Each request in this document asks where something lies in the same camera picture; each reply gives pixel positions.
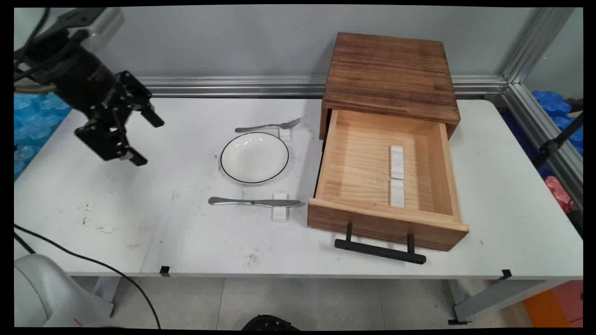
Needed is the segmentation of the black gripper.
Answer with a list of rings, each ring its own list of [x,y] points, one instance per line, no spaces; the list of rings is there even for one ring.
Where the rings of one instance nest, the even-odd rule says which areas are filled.
[[[113,74],[94,54],[80,45],[70,47],[52,64],[63,45],[36,45],[26,53],[26,64],[35,71],[31,77],[40,84],[54,84],[56,94],[69,106],[82,112],[89,121],[74,134],[104,161],[130,161],[136,166],[148,163],[130,146],[126,123],[133,112],[140,112],[152,127],[164,121],[151,104],[152,93],[129,71]],[[114,93],[111,120],[97,119],[104,100]]]

